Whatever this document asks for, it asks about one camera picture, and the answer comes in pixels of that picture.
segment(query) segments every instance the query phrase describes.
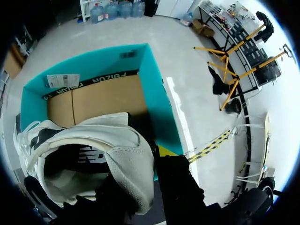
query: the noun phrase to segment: barcode label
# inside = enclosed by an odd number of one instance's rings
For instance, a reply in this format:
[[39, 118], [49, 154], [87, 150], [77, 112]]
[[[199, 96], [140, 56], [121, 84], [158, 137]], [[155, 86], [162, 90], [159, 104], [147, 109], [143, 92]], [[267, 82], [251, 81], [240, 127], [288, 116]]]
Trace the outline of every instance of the barcode label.
[[50, 88], [77, 87], [80, 74], [55, 74], [47, 75]]
[[68, 85], [68, 76], [63, 75], [63, 79], [64, 79], [64, 85], [65, 85], [65, 87], [67, 87], [67, 85]]

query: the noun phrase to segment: cabinet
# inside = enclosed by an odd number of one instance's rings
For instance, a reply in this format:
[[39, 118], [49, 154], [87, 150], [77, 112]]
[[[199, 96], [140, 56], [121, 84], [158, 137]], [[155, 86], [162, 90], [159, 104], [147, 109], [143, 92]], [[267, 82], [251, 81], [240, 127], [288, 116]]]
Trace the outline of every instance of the cabinet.
[[160, 0], [156, 15], [181, 19], [195, 0]]

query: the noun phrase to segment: black tape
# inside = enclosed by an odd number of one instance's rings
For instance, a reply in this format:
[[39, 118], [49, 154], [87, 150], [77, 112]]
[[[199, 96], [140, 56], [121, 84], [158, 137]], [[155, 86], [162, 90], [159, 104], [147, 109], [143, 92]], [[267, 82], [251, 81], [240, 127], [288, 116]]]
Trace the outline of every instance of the black tape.
[[123, 76], [137, 75], [137, 73], [138, 73], [138, 69], [129, 70], [129, 71], [122, 71], [122, 72], [113, 73], [113, 74], [96, 76], [96, 77], [93, 77], [91, 79], [79, 82], [79, 85], [77, 87], [64, 87], [64, 88], [60, 88], [58, 90], [55, 90], [53, 92], [50, 92], [49, 94], [46, 94], [46, 95], [42, 96], [42, 99], [47, 101], [47, 100], [51, 99], [54, 96], [60, 95], [62, 93], [68, 92], [70, 90], [75, 90], [77, 88], [85, 87], [85, 86], [88, 86], [88, 85], [91, 85], [91, 84], [94, 84], [94, 83], [99, 83], [101, 81], [107, 81], [107, 80], [111, 80], [111, 79], [115, 79], [115, 78], [119, 78], [119, 77], [123, 77]]

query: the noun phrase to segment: yellow pole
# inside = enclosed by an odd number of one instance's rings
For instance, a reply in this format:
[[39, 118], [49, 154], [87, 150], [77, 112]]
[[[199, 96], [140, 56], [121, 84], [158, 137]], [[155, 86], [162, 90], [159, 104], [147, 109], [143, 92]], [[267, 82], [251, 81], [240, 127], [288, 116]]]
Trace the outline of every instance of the yellow pole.
[[235, 84], [234, 84], [232, 90], [230, 91], [230, 93], [229, 93], [227, 99], [225, 100], [225, 102], [223, 103], [222, 107], [220, 108], [220, 111], [222, 111], [222, 110], [224, 109], [225, 105], [229, 102], [229, 100], [230, 100], [230, 98], [231, 98], [231, 95], [233, 95], [233, 92], [234, 92], [234, 90], [236, 89], [236, 87], [238, 86], [238, 84], [239, 84], [239, 80], [236, 80], [236, 82], [235, 82]]
[[229, 61], [229, 57], [226, 58], [226, 66], [225, 66], [225, 72], [224, 72], [224, 77], [223, 77], [223, 83], [225, 82], [225, 79], [226, 79], [226, 73], [227, 73], [227, 68], [228, 68], [228, 61]]
[[248, 37], [246, 37], [246, 40], [248, 41], [251, 37], [253, 37], [255, 34], [257, 34], [265, 25], [261, 25], [259, 28], [257, 28], [255, 31], [253, 31], [252, 34], [250, 34]]
[[[269, 63], [273, 62], [274, 60], [278, 59], [279, 57], [281, 57], [281, 56], [284, 55], [284, 54], [285, 54], [285, 52], [281, 52], [281, 53], [278, 54], [277, 56], [275, 56], [275, 57], [269, 59], [268, 61], [266, 61], [266, 62], [260, 64], [258, 67], [259, 67], [259, 68], [263, 68], [263, 67], [265, 67], [265, 66], [268, 65]], [[256, 68], [253, 68], [253, 69], [251, 69], [250, 71], [244, 73], [242, 76], [240, 76], [240, 79], [246, 77], [247, 75], [249, 75], [250, 73], [252, 73], [252, 72], [254, 72], [254, 71], [256, 71]]]
[[281, 57], [284, 54], [285, 54], [285, 52], [281, 52], [277, 56], [275, 56], [275, 57], [269, 59], [268, 61], [262, 63], [261, 65], [259, 65], [259, 68], [263, 68], [264, 66], [268, 65], [269, 63], [273, 62], [274, 60], [278, 59], [279, 57]]
[[[256, 29], [255, 31], [253, 31], [252, 34], [250, 34], [248, 37], [246, 37], [246, 40], [248, 41], [250, 38], [252, 38], [255, 34], [257, 34], [265, 25], [261, 25], [258, 29]], [[230, 55], [231, 53], [233, 53], [235, 50], [237, 50], [239, 47], [241, 47], [245, 42], [241, 41], [239, 42], [234, 48], [232, 48], [231, 50], [229, 50], [229, 52], [227, 53], [228, 55]]]
[[[212, 66], [217, 67], [217, 68], [219, 68], [219, 69], [225, 71], [225, 68], [223, 68], [223, 67], [221, 67], [221, 66], [219, 66], [219, 65], [217, 65], [217, 64], [215, 64], [215, 63], [208, 62], [208, 64], [211, 64]], [[233, 73], [233, 72], [231, 72], [230, 70], [227, 70], [227, 72], [230, 73], [230, 74], [233, 75], [233, 76], [236, 76], [236, 74]]]
[[219, 51], [219, 50], [215, 50], [215, 49], [210, 49], [210, 48], [194, 47], [194, 49], [197, 49], [197, 50], [206, 50], [206, 51], [209, 51], [209, 52], [212, 52], [212, 53], [225, 54], [225, 52], [223, 52], [223, 51]]

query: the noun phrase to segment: yellow tripod stand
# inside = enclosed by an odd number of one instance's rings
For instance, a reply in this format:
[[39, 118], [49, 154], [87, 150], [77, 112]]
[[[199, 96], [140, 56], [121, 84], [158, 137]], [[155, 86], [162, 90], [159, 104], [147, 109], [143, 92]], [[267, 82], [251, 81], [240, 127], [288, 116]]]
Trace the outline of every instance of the yellow tripod stand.
[[270, 64], [271, 62], [273, 62], [274, 60], [278, 59], [279, 57], [281, 57], [281, 56], [284, 55], [284, 54], [287, 54], [289, 58], [293, 58], [292, 51], [290, 50], [290, 48], [289, 48], [286, 44], [283, 45], [283, 51], [282, 51], [280, 54], [278, 54], [277, 56], [272, 57], [271, 59], [267, 60], [266, 62], [260, 64], [259, 66], [255, 67], [255, 68], [249, 70], [248, 72], [244, 73], [244, 74], [241, 75], [241, 76], [238, 76], [238, 75], [236, 75], [235, 73], [233, 73], [233, 72], [227, 70], [227, 66], [226, 66], [225, 68], [223, 68], [223, 67], [221, 67], [221, 66], [219, 66], [219, 65], [216, 65], [215, 63], [208, 62], [210, 65], [215, 66], [215, 67], [217, 67], [217, 68], [219, 68], [219, 69], [221, 69], [221, 70], [223, 70], [223, 71], [225, 71], [225, 72], [227, 72], [227, 73], [230, 73], [232, 76], [235, 77], [233, 80], [231, 80], [230, 82], [228, 82], [229, 85], [230, 85], [230, 84], [234, 84], [234, 86], [233, 86], [233, 88], [231, 89], [231, 91], [230, 91], [230, 93], [229, 93], [229, 96], [227, 97], [227, 99], [225, 100], [225, 102], [223, 103], [223, 105], [221, 106], [220, 110], [223, 110], [224, 107], [226, 106], [226, 104], [229, 102], [231, 96], [233, 95], [233, 93], [234, 93], [236, 87], [238, 86], [238, 84], [239, 84], [239, 82], [240, 82], [240, 79], [242, 79], [242, 78], [248, 76], [250, 73], [257, 71], [257, 70], [260, 69], [260, 68], [263, 68], [264, 66]]
[[[227, 74], [229, 55], [231, 53], [233, 53], [235, 50], [237, 50], [239, 47], [241, 47], [243, 44], [245, 44], [249, 39], [251, 39], [254, 35], [256, 35], [264, 27], [265, 27], [265, 24], [262, 25], [262, 26], [260, 26], [258, 29], [256, 29], [252, 34], [250, 34], [248, 37], [246, 37], [245, 40], [242, 40], [241, 42], [239, 42], [235, 47], [233, 47], [228, 52], [223, 52], [223, 51], [219, 51], [219, 50], [215, 50], [215, 49], [210, 49], [210, 48], [200, 48], [200, 47], [194, 47], [194, 49], [209, 51], [209, 52], [213, 53], [215, 56], [217, 56], [222, 62], [225, 61], [225, 72], [224, 72], [224, 76], [223, 76], [223, 82], [224, 82], [225, 78], [226, 78], [226, 74]], [[223, 54], [223, 56], [220, 58], [215, 53]]]

